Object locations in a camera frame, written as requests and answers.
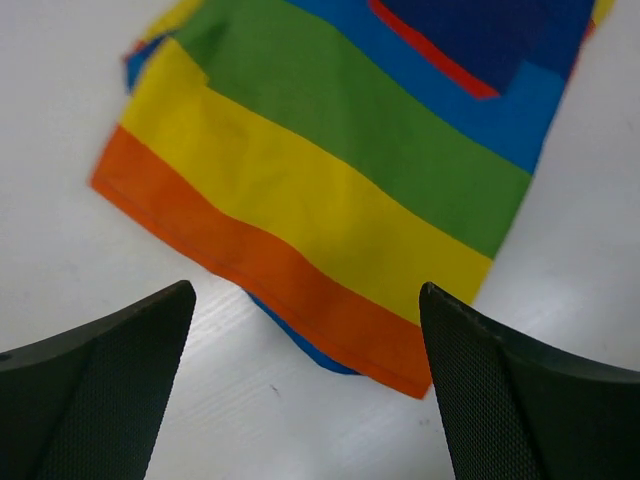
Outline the rainbow striped shorts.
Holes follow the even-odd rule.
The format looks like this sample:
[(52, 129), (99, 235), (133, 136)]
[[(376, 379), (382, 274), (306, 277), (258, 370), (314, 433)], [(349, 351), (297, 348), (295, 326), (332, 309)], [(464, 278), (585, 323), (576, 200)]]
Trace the rainbow striped shorts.
[(179, 1), (91, 186), (322, 367), (422, 398), (418, 292), (472, 301), (610, 1)]

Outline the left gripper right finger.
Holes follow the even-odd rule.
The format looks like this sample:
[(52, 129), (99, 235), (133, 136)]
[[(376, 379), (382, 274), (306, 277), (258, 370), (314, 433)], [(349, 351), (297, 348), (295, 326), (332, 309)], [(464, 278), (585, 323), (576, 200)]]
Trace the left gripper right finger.
[(638, 478), (638, 372), (545, 344), (433, 283), (419, 307), (456, 478)]

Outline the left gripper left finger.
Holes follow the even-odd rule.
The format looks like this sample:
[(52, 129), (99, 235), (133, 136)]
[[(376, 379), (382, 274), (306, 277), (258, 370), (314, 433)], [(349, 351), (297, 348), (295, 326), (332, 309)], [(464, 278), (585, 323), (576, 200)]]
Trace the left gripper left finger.
[(195, 303), (181, 280), (2, 353), (2, 478), (144, 478)]

